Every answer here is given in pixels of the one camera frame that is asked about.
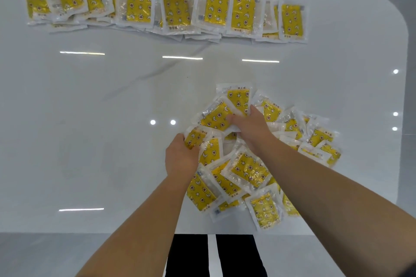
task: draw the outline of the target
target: white tabletop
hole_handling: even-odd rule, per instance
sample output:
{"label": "white tabletop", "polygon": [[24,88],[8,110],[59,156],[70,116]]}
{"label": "white tabletop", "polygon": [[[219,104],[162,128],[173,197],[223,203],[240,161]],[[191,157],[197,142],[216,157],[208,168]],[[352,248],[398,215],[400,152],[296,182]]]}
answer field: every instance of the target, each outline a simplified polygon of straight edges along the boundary
{"label": "white tabletop", "polygon": [[[8,0],[0,20],[0,231],[114,231],[165,177],[164,149],[218,82],[252,81],[276,101],[329,117],[344,150],[335,169],[395,202],[401,131],[392,130],[392,112],[403,111],[405,21],[387,0],[305,1],[308,44],[252,45],[93,28],[49,35],[25,26],[21,1]],[[104,210],[58,212],[65,208]],[[185,198],[176,231],[255,227],[248,212],[214,224]],[[270,233],[311,231],[292,218]]]}

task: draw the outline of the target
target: black pants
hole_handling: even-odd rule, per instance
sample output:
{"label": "black pants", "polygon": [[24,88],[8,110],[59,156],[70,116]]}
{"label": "black pants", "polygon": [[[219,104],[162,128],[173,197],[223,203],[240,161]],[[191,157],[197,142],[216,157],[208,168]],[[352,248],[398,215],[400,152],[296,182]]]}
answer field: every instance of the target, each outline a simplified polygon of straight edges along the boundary
{"label": "black pants", "polygon": [[[223,277],[267,277],[252,235],[216,235]],[[166,277],[209,277],[208,236],[175,234]]]}

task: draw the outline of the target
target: row of packets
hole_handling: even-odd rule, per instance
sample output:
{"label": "row of packets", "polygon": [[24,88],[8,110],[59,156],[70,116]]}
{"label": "row of packets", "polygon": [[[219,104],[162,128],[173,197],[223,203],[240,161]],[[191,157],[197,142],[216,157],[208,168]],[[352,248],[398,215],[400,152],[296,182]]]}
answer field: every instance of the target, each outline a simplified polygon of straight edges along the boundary
{"label": "row of packets", "polygon": [[[248,115],[250,105],[264,115],[273,134],[299,153],[333,167],[341,156],[333,144],[339,134],[325,128],[327,119],[305,114],[294,107],[285,110],[263,91],[252,94],[250,83],[217,85],[217,96],[198,113],[184,133],[188,148],[200,147],[199,168],[187,195],[201,212],[213,221],[248,208],[259,231],[280,223],[284,216],[299,212],[269,173],[259,157],[230,125],[228,114]],[[225,148],[231,152],[224,155]]]}
{"label": "row of packets", "polygon": [[24,0],[30,25],[68,31],[114,27],[186,38],[307,42],[308,8],[296,0]]}

